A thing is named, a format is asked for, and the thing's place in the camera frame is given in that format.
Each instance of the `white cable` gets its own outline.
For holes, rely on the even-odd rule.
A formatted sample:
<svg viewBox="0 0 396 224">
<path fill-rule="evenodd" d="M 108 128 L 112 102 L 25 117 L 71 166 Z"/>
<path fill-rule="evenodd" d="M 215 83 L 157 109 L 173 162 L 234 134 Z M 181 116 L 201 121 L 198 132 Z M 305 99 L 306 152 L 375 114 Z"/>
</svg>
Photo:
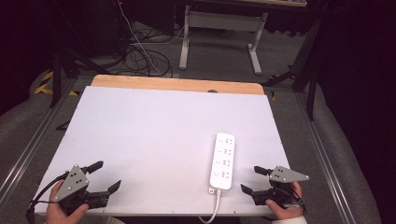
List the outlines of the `white cable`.
<svg viewBox="0 0 396 224">
<path fill-rule="evenodd" d="M 208 221 L 205 221 L 205 220 L 203 220 L 201 217 L 199 217 L 199 219 L 200 219 L 203 223 L 205 223 L 205 224 L 211 223 L 211 222 L 213 221 L 213 219 L 215 219 L 216 214 L 218 213 L 219 201 L 220 201 L 220 194 L 221 194 L 220 189 L 218 189 L 218 190 L 216 191 L 216 194 L 218 195 L 218 198 L 217 198 L 217 201 L 216 201 L 215 211 L 213 212 L 212 217 L 211 217 Z"/>
<path fill-rule="evenodd" d="M 126 16 L 123 14 L 120 1 L 117 0 L 117 2 L 119 3 L 119 7 L 120 7 L 120 11 L 121 11 L 122 17 L 123 17 L 123 18 L 126 20 L 126 22 L 128 23 L 128 28 L 129 28 L 129 30 L 130 30 L 131 33 L 134 35 L 134 38 L 136 39 L 137 43 L 139 44 L 139 47 L 143 50 L 143 52 L 145 52 L 145 54 L 146 54 L 146 56 L 148 57 L 148 60 L 149 60 L 149 62 L 151 63 L 151 65 L 152 65 L 152 66 L 154 67 L 154 69 L 158 72 L 158 74 L 152 74 L 152 75 L 155 76 L 155 75 L 162 74 L 162 72 L 160 72 L 160 71 L 157 69 L 157 67 L 154 65 L 154 63 L 151 61 L 151 59 L 150 59 L 150 57 L 148 56 L 148 54 L 146 53 L 145 49 L 143 49 L 143 46 L 140 44 L 140 42 L 139 42 L 139 40 L 137 39 L 136 35 L 135 35 L 134 32 L 132 31 L 131 24 L 129 23 L 129 21 L 128 21 L 128 19 L 126 18 Z"/>
</svg>

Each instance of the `sleeve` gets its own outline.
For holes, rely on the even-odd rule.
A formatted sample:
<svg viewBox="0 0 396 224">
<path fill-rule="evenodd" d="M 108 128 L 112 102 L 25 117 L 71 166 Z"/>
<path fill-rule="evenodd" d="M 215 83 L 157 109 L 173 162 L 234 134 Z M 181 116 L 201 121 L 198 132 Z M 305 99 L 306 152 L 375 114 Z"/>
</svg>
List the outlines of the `sleeve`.
<svg viewBox="0 0 396 224">
<path fill-rule="evenodd" d="M 273 221 L 272 224 L 307 224 L 305 217 L 294 217 L 285 220 Z"/>
</svg>

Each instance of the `finger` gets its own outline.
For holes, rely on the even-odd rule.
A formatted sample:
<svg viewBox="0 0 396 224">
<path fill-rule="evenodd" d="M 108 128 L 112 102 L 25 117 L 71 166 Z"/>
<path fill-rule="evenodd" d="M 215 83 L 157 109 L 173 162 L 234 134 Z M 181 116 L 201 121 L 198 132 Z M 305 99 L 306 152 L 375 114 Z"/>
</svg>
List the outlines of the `finger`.
<svg viewBox="0 0 396 224">
<path fill-rule="evenodd" d="M 53 200 L 55 199 L 55 196 L 58 193 L 58 190 L 61 188 L 61 185 L 63 182 L 64 182 L 64 180 L 58 181 L 58 183 L 56 183 L 56 185 L 51 189 L 50 194 L 49 194 L 50 202 L 53 202 Z"/>
<path fill-rule="evenodd" d="M 87 204 L 82 204 L 78 209 L 76 209 L 76 211 L 74 211 L 74 213 L 72 215 L 70 215 L 70 217 L 67 218 L 68 222 L 70 224 L 75 224 L 78 223 L 83 217 L 84 215 L 87 213 L 89 209 L 89 206 Z"/>
<path fill-rule="evenodd" d="M 300 184 L 298 182 L 292 182 L 295 193 L 297 193 L 297 197 L 303 198 L 303 189 L 301 188 Z"/>
<path fill-rule="evenodd" d="M 288 215 L 288 212 L 285 209 L 281 208 L 276 202 L 270 199 L 265 201 L 265 204 L 267 204 L 267 206 L 274 212 L 276 217 L 279 219 L 283 219 Z"/>
</svg>

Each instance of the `metal frame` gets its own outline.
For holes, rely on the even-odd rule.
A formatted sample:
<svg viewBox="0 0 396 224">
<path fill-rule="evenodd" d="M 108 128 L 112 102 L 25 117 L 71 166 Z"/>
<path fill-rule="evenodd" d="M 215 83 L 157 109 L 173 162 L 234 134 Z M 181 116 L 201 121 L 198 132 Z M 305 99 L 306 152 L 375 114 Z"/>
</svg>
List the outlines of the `metal frame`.
<svg viewBox="0 0 396 224">
<path fill-rule="evenodd" d="M 76 80 L 74 78 L 70 78 L 66 80 L 66 82 L 64 83 L 64 87 L 62 89 L 62 93 L 60 93 L 61 97 L 59 98 L 58 104 L 55 104 L 54 107 L 49 108 L 47 114 L 45 115 L 40 125 L 38 126 L 29 144 L 26 146 L 25 150 L 18 158 L 18 161 L 8 172 L 7 178 L 0 188 L 0 212 L 3 210 L 4 206 L 6 205 L 6 202 L 8 201 L 14 189 L 17 187 L 18 183 L 20 182 L 24 172 L 29 166 L 35 153 L 38 151 L 39 147 L 41 146 L 41 143 L 49 129 L 49 126 L 53 118 L 61 109 L 64 99 L 67 97 L 68 93 L 73 89 L 75 83 Z"/>
<path fill-rule="evenodd" d="M 179 68 L 181 70 L 185 70 L 187 68 L 187 58 L 189 56 L 190 44 L 189 29 L 190 27 L 201 27 L 256 32 L 253 44 L 248 44 L 247 50 L 253 64 L 254 73 L 256 75 L 260 75 L 262 73 L 259 59 L 257 58 L 256 49 L 262 36 L 262 29 L 264 28 L 267 13 L 262 13 L 261 17 L 247 17 L 217 13 L 194 12 L 190 11 L 190 8 L 191 6 L 186 6 L 184 15 L 184 37 L 179 64 Z"/>
<path fill-rule="evenodd" d="M 305 101 L 302 93 L 295 93 L 296 101 L 298 102 L 301 111 L 303 112 L 303 117 L 308 125 L 309 131 L 311 132 L 311 136 L 315 143 L 315 151 L 318 156 L 318 161 L 322 168 L 323 174 L 326 177 L 327 183 L 330 188 L 330 192 L 334 198 L 335 204 L 338 208 L 338 212 L 340 213 L 341 219 L 343 219 L 344 224 L 354 224 L 357 223 L 352 209 L 349 206 L 347 201 L 347 197 L 343 191 L 340 180 L 332 168 L 332 163 L 327 155 L 326 148 L 323 146 L 323 143 L 320 139 L 317 127 L 315 122 L 309 117 L 308 113 L 305 111 Z"/>
</svg>

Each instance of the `metal stand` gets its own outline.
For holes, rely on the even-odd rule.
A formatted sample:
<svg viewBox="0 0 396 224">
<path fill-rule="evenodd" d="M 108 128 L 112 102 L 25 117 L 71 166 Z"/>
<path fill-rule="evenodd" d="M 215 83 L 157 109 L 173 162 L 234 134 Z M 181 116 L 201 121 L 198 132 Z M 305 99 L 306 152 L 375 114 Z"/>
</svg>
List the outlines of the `metal stand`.
<svg viewBox="0 0 396 224">
<path fill-rule="evenodd" d="M 313 120 L 315 89 L 318 79 L 317 71 L 319 67 L 318 64 L 320 63 L 320 61 L 312 60 L 314 62 L 311 64 L 307 64 L 307 61 L 308 61 L 308 57 L 312 57 L 311 49 L 316 41 L 320 23 L 321 23 L 321 18 L 317 18 L 314 24 L 312 25 L 311 29 L 309 30 L 304 40 L 304 43 L 301 46 L 289 72 L 262 83 L 264 87 L 270 87 L 287 78 L 296 77 L 296 80 L 291 85 L 291 88 L 293 89 L 293 91 L 302 91 L 306 86 L 306 84 L 310 81 L 306 111 L 309 115 L 309 118 L 311 118 L 311 120 Z"/>
<path fill-rule="evenodd" d="M 187 68 L 187 58 L 189 55 L 189 29 L 190 27 L 212 28 L 256 32 L 253 44 L 248 44 L 247 49 L 253 64 L 254 73 L 260 75 L 259 60 L 256 54 L 256 48 L 262 36 L 262 29 L 267 18 L 267 13 L 262 13 L 261 17 L 246 17 L 235 15 L 224 15 L 205 12 L 190 11 L 190 6 L 186 6 L 184 15 L 184 38 L 181 49 L 179 68 L 185 70 Z"/>
<path fill-rule="evenodd" d="M 53 54 L 53 95 L 52 102 L 49 107 L 53 108 L 61 98 L 61 88 L 62 88 L 62 69 L 66 73 L 66 76 L 69 78 L 77 78 L 79 75 L 78 68 L 75 64 L 75 61 L 80 61 L 90 67 L 92 70 L 95 70 L 99 74 L 109 74 L 106 69 L 101 66 L 93 63 L 87 58 L 81 56 L 71 49 L 59 49 Z"/>
</svg>

